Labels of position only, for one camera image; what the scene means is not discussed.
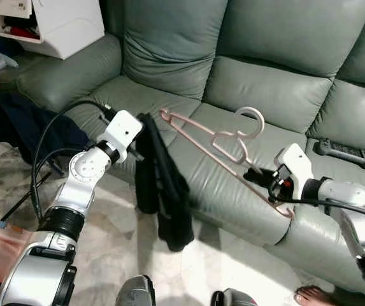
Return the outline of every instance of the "human foot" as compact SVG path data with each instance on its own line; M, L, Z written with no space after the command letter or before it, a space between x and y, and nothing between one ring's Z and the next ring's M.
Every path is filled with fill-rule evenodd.
M316 286L299 288L294 299L301 306L337 306L329 294Z

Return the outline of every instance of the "white cabinet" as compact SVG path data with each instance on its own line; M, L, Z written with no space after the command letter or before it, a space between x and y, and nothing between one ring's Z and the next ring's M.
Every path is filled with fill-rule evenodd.
M104 36L98 0L32 0L32 5L31 0L0 2L14 3L14 7L26 3L29 12L33 6L39 39L6 33L4 16L10 14L0 14L0 36L17 40L28 51L65 59Z

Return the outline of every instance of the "toe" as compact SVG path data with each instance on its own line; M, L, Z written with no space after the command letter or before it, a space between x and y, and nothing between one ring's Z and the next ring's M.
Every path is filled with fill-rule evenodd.
M298 304L300 304L301 306L309 306L309 305L311 305L311 303L310 303L309 299L305 298L305 296L303 296L303 295L296 294L296 295L294 296L294 299L295 299L295 301L296 301Z

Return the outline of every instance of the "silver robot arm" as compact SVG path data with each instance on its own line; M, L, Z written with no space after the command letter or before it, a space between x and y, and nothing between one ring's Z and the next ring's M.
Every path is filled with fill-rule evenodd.
M311 162L295 143L284 148L275 158L278 169L273 178L278 184L291 179L292 200L338 202L365 209L365 187L360 184L315 180ZM365 215L344 208L331 207L329 215L339 223L349 251L355 258L365 280Z
M126 159L142 127L130 113L119 111L98 144L70 160L68 179L1 286L0 306L68 305L76 275L72 263L94 188L113 163Z

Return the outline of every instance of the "sofa armrest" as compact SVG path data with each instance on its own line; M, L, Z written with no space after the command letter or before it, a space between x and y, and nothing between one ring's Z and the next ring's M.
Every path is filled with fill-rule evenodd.
M66 60L45 57L16 79L18 91L37 105L59 111L68 102L87 96L117 77L122 65L118 38L104 37Z

